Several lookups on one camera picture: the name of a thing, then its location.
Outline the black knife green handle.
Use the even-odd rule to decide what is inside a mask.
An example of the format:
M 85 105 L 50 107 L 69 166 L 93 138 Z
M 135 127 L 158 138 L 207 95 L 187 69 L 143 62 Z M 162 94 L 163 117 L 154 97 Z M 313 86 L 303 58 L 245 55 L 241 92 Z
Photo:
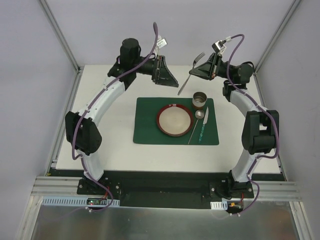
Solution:
M 206 111 L 205 111 L 205 115 L 204 115 L 204 120 L 203 120 L 203 123 L 202 123 L 201 131 L 200 131 L 200 134 L 199 134 L 199 138 L 198 138 L 198 143 L 199 144 L 202 142 L 203 134 L 204 134 L 206 123 L 208 122 L 208 118 L 209 118 L 209 108 L 207 107 Z

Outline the red rimmed beige plate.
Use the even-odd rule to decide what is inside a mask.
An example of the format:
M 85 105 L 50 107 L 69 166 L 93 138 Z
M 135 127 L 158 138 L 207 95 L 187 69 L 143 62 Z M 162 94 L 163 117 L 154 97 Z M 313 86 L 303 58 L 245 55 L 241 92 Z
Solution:
M 182 104 L 165 105 L 156 114 L 157 127 L 171 137 L 181 137 L 187 134 L 193 123 L 193 113 Z

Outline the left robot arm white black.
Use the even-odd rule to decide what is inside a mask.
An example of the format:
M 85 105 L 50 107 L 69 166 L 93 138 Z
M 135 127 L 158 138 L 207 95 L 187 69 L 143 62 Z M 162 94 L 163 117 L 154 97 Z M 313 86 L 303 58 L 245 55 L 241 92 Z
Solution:
M 102 194 L 106 188 L 105 181 L 101 179 L 104 170 L 98 155 L 102 143 L 98 125 L 112 103 L 130 87 L 137 74 L 149 75 L 156 85 L 179 87 L 165 57 L 158 54 L 158 50 L 166 45 L 166 39 L 158 37 L 151 52 L 141 56 L 137 39 L 123 40 L 119 56 L 96 96 L 80 110 L 69 111 L 65 115 L 65 133 L 72 147 L 72 158 L 81 160 L 84 176 L 90 180 L 88 188 L 96 195 Z

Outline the silver spoon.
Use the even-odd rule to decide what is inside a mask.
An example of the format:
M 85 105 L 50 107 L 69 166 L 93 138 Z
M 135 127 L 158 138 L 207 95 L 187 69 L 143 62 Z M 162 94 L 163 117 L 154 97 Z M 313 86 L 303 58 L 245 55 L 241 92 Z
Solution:
M 196 130 L 196 127 L 197 127 L 197 124 L 199 122 L 199 120 L 203 119 L 205 116 L 205 112 L 202 110 L 202 109 L 198 109 L 196 112 L 195 112 L 195 118 L 196 118 L 196 122 L 194 124 L 194 127 L 192 129 L 192 132 L 191 132 L 191 135 L 189 137 L 189 140 L 188 140 L 188 145 L 190 144 L 191 140 L 192 140 L 192 137 L 193 137 L 193 134 Z

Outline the steel cup brown base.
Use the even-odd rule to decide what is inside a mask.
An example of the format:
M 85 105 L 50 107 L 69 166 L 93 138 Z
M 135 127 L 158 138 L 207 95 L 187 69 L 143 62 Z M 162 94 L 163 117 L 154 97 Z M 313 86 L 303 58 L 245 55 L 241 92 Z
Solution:
M 192 96 L 192 107 L 196 110 L 202 110 L 206 104 L 207 95 L 204 92 L 195 92 Z

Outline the dark green placemat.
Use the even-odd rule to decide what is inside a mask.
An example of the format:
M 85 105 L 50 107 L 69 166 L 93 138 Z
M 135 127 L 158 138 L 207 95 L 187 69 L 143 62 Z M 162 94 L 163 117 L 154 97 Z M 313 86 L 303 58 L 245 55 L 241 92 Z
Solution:
M 164 134 L 157 126 L 156 116 L 158 111 L 169 104 L 186 106 L 193 114 L 194 122 L 190 131 L 185 135 L 173 137 Z M 208 107 L 209 115 L 203 132 L 201 143 L 198 143 L 203 121 L 199 120 L 189 145 L 217 146 L 219 134 L 215 115 L 214 100 L 209 98 L 204 106 Z M 196 109 L 192 106 L 191 98 L 181 97 L 139 97 L 136 100 L 133 142 L 142 145 L 188 145 L 194 125 Z

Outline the silver fork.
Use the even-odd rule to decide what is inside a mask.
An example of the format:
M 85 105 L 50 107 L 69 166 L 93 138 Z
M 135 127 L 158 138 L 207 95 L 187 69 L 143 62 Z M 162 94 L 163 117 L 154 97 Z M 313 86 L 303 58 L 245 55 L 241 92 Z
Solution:
M 197 63 L 199 62 L 199 60 L 201 58 L 203 58 L 205 56 L 205 52 L 201 52 L 194 60 L 193 60 L 193 63 L 192 63 L 192 69 L 195 68 L 195 66 L 197 65 Z M 186 84 L 188 83 L 189 79 L 191 77 L 191 74 L 188 75 L 187 79 L 184 81 L 184 83 L 182 84 L 181 88 L 179 89 L 177 95 L 180 96 L 182 91 L 184 90 Z

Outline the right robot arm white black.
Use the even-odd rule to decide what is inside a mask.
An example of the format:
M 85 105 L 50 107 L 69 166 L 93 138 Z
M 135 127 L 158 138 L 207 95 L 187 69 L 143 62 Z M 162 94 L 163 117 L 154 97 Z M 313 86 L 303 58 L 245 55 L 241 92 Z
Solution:
M 217 195 L 227 199 L 237 197 L 251 188 L 251 176 L 260 159 L 266 158 L 271 150 L 277 148 L 279 113 L 260 106 L 249 95 L 247 84 L 253 73 L 254 64 L 251 61 L 231 65 L 224 62 L 219 53 L 213 53 L 205 63 L 189 71 L 190 75 L 204 80 L 224 78 L 223 96 L 245 117 L 241 135 L 242 154 L 226 180 L 215 190 Z

